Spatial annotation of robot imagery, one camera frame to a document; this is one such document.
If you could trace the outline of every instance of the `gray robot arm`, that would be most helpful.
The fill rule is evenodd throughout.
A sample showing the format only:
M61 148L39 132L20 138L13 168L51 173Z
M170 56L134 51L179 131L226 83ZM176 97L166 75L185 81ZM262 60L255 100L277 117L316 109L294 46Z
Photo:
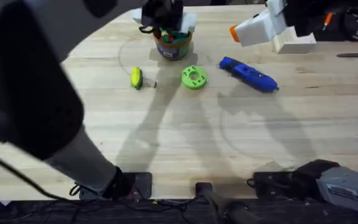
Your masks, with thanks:
M337 162L318 159L293 172L255 172L248 184L258 198L312 198L358 211L358 172Z

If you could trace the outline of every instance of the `yellow corn toy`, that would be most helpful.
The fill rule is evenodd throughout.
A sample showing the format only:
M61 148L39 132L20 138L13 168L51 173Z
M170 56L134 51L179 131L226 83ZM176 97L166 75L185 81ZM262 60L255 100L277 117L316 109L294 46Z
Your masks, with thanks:
M140 90L143 85L142 70L139 67L134 67L131 74L131 84L136 90Z

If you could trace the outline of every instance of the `screwdriver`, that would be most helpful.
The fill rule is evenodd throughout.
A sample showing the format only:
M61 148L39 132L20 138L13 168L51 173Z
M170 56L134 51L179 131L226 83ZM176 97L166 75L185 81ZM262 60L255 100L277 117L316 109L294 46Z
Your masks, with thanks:
M329 25L329 23L331 22L331 19L333 18L334 13L330 12L327 16L326 16L326 20L324 21L324 27L323 27L323 31L326 30L327 26Z
M278 90L277 82L272 77L233 58L224 57L219 63L219 67L259 91L273 92Z

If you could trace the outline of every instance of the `white 3d printed part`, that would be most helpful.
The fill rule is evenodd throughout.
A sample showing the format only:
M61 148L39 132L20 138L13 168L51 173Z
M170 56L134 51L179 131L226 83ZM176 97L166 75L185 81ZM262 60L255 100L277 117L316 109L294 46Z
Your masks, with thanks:
M234 30L243 47L271 41L286 28L284 0L268 0L267 9L239 24Z

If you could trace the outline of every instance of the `orange tip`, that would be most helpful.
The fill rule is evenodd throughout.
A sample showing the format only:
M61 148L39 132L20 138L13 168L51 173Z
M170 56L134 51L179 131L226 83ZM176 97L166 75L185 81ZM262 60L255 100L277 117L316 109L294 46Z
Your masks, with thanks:
M239 43L240 42L239 37L237 36L236 31L234 30L236 27L237 27L237 25L230 27L230 33L231 33L231 36L233 37L234 41Z

